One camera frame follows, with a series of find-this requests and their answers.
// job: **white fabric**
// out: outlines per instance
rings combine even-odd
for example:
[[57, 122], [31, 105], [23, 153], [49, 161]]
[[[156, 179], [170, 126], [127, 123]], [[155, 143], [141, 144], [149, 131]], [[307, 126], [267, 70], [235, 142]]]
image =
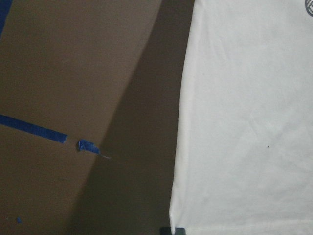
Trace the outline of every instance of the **white fabric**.
[[313, 234], [312, 62], [304, 0], [195, 1], [172, 231]]

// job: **white t-shirt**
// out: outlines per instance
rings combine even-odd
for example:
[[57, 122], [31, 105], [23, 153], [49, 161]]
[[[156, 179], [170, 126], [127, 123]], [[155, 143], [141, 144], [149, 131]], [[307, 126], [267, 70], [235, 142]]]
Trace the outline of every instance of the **white t-shirt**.
[[172, 230], [313, 234], [312, 5], [195, 1], [180, 95]]

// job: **black object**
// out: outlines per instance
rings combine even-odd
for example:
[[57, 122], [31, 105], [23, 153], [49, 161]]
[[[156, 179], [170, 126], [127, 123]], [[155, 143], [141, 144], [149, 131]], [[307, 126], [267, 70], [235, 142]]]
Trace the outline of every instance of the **black object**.
[[[160, 228], [160, 235], [172, 235], [170, 227]], [[186, 235], [186, 230], [184, 228], [175, 228], [174, 235]]]

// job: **printed logo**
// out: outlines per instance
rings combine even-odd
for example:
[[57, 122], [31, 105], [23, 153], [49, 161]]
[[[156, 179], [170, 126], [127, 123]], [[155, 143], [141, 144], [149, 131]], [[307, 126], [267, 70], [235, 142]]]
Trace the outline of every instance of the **printed logo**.
[[313, 0], [305, 0], [305, 8], [310, 16], [313, 16]]

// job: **small blue tape scrap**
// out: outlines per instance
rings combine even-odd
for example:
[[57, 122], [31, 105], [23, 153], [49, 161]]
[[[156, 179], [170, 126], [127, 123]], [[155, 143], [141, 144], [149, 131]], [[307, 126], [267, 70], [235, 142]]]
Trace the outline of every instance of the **small blue tape scrap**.
[[17, 218], [16, 218], [16, 222], [19, 223], [19, 224], [22, 224], [21, 218], [17, 217]]
[[6, 16], [9, 14], [12, 0], [0, 0], [0, 38], [4, 28]]
[[99, 148], [97, 148], [94, 143], [89, 142], [87, 140], [80, 140], [78, 141], [78, 148], [79, 150], [85, 150], [92, 153], [100, 154]]
[[15, 128], [20, 131], [25, 131], [36, 136], [44, 137], [46, 139], [64, 143], [67, 139], [67, 135], [61, 132], [53, 131], [41, 126], [37, 126], [25, 121], [21, 121], [15, 118], [11, 118], [0, 114], [0, 124]]

